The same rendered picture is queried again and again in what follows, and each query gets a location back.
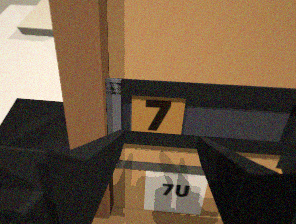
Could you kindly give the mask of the white paper ticket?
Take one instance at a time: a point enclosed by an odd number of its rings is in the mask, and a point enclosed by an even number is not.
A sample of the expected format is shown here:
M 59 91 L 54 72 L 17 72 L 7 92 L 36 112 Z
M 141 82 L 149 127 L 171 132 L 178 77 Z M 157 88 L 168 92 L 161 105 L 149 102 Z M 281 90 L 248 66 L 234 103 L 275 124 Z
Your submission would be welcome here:
M 146 170 L 144 210 L 200 215 L 205 175 Z

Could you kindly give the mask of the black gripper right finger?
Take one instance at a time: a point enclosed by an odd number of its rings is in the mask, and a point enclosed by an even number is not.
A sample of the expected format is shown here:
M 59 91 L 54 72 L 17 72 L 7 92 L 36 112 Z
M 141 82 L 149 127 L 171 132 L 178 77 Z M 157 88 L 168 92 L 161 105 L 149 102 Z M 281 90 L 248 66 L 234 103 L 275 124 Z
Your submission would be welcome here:
M 296 173 L 279 174 L 204 136 L 197 151 L 223 224 L 296 224 Z

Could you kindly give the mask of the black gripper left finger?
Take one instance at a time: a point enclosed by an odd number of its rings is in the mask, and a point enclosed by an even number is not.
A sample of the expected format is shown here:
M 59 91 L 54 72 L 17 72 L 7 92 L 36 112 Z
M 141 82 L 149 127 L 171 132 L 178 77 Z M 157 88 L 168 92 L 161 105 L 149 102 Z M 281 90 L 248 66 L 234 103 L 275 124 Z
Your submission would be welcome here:
M 40 191 L 50 224 L 92 224 L 124 141 L 118 130 L 62 153 L 0 145 L 0 187 Z

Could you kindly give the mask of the cream flat rectangular block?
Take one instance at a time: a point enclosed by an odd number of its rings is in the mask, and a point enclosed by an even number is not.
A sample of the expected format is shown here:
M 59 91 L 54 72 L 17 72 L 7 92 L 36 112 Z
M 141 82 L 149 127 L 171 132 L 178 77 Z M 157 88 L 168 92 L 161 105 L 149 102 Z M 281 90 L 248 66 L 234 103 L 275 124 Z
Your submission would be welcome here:
M 17 27 L 23 34 L 53 36 L 48 0 L 41 0 Z

